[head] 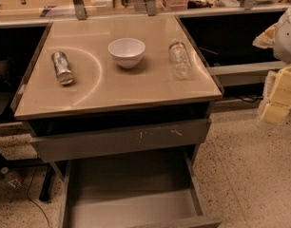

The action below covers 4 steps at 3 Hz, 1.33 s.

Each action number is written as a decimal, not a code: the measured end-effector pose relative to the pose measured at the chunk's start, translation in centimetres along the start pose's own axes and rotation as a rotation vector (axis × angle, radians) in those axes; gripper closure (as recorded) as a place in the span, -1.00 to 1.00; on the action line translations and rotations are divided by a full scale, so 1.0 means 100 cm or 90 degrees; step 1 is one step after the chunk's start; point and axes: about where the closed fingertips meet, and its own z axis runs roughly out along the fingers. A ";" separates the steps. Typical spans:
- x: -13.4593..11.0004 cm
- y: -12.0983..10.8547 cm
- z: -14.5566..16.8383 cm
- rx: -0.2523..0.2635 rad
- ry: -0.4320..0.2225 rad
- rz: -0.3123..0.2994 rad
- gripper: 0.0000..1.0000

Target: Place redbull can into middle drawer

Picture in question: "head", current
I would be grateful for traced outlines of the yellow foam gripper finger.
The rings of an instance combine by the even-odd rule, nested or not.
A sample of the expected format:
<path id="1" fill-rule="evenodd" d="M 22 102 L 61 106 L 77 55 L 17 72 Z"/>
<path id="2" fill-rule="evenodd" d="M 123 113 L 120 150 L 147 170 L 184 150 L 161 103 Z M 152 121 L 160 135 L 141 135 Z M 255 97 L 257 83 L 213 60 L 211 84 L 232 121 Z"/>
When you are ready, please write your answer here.
<path id="1" fill-rule="evenodd" d="M 278 72 L 269 71 L 264 84 L 260 120 L 281 123 L 291 110 L 291 65 Z"/>

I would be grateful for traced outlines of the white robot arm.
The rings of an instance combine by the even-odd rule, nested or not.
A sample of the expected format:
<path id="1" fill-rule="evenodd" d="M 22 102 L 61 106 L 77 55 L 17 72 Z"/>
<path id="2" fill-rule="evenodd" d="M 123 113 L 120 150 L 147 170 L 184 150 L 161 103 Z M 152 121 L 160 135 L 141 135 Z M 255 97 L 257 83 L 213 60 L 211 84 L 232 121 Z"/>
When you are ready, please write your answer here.
<path id="1" fill-rule="evenodd" d="M 253 41 L 257 48 L 272 48 L 274 57 L 285 62 L 278 72 L 270 70 L 265 78 L 263 99 L 258 109 L 261 124 L 280 124 L 291 110 L 291 11 Z"/>

